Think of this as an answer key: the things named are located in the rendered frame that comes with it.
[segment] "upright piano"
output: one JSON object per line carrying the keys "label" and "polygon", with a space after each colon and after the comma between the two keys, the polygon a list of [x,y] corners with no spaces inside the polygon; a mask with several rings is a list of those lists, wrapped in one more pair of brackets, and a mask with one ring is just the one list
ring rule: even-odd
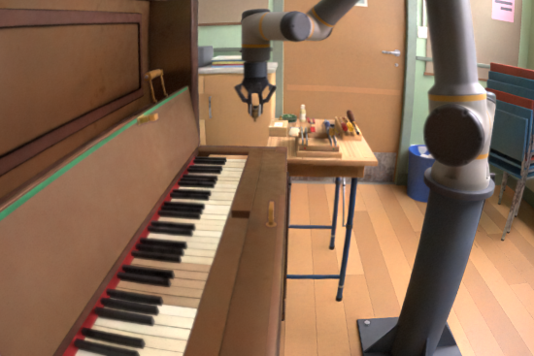
{"label": "upright piano", "polygon": [[[91,2],[98,8],[110,5],[104,1]],[[44,19],[57,32],[63,27],[66,35],[75,30],[72,26],[96,24],[106,41],[128,43],[130,34],[142,37],[138,58],[132,59],[139,76],[132,85],[138,87],[128,92],[122,82],[121,89],[104,88],[120,92],[117,99],[123,106],[115,104],[112,113],[108,108],[108,113],[93,115],[80,128],[77,119],[94,110],[61,115],[70,120],[57,120],[59,125],[54,110],[48,110],[42,113],[45,133],[32,131],[29,121],[24,127],[3,124],[4,138],[15,130],[27,141],[0,154],[0,181],[14,188],[1,194],[0,203],[2,356],[278,354],[286,248],[285,148],[200,146],[195,1],[138,1],[139,16],[0,9],[11,18],[10,27],[0,25],[0,36],[6,27],[32,27],[24,22],[33,19],[35,28],[20,31],[20,38],[47,41],[41,38],[47,35]],[[172,17],[179,22],[160,20]],[[144,24],[148,21],[150,30]],[[138,29],[115,32],[121,24]],[[98,34],[91,30],[87,33]],[[174,47],[183,39],[182,48]],[[71,46],[58,40],[57,48],[49,49],[51,57]],[[132,50],[111,48],[115,53]],[[84,50],[79,53],[85,60]],[[31,73],[20,66],[23,61],[10,60],[18,72]],[[127,72],[128,60],[117,66]],[[170,95],[159,93],[158,103],[150,105],[142,78],[144,69],[158,67],[154,64],[169,72],[164,78]],[[81,64],[79,69],[81,77],[98,75],[94,66]],[[24,87],[34,79],[28,75],[18,80]],[[62,80],[55,85],[69,95]],[[94,88],[95,96],[102,90]],[[85,95],[80,99],[91,98]],[[31,97],[13,97],[26,102],[28,110],[39,107]],[[117,99],[97,107],[105,109]],[[138,100],[136,108],[132,99]],[[70,127],[67,134],[65,126]],[[72,139],[83,138],[83,130],[92,130],[92,137],[73,146]],[[51,148],[54,157],[47,154]],[[32,165],[46,157],[44,167]]]}

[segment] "stacked chair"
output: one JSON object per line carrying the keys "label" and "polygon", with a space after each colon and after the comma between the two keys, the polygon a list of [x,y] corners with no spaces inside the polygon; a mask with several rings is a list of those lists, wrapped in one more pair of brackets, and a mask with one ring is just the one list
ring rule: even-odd
{"label": "stacked chair", "polygon": [[503,231],[504,241],[519,211],[526,181],[534,177],[534,71],[491,63],[487,91],[497,97],[489,163],[503,171],[499,204],[508,176],[517,179],[516,193]]}

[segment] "trash can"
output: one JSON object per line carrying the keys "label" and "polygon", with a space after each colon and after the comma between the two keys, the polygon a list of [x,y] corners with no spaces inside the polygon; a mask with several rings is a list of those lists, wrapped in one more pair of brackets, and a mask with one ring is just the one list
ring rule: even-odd
{"label": "trash can", "polygon": [[428,202],[430,189],[424,183],[424,172],[434,164],[434,157],[426,146],[408,148],[408,196],[416,201]]}

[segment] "piano keyboard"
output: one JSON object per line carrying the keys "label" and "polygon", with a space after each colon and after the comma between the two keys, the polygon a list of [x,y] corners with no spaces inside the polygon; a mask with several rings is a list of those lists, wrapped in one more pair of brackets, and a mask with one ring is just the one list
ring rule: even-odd
{"label": "piano keyboard", "polygon": [[78,356],[183,356],[243,157],[197,157],[75,340]]}

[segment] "wooden tabletop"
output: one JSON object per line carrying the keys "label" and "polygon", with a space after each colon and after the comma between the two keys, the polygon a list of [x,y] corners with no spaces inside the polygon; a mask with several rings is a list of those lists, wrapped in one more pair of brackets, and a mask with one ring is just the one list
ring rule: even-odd
{"label": "wooden tabletop", "polygon": [[373,151],[361,141],[338,141],[342,158],[297,157],[294,137],[269,137],[267,146],[287,148],[287,171],[291,177],[352,177],[363,178],[365,166],[379,164]]}

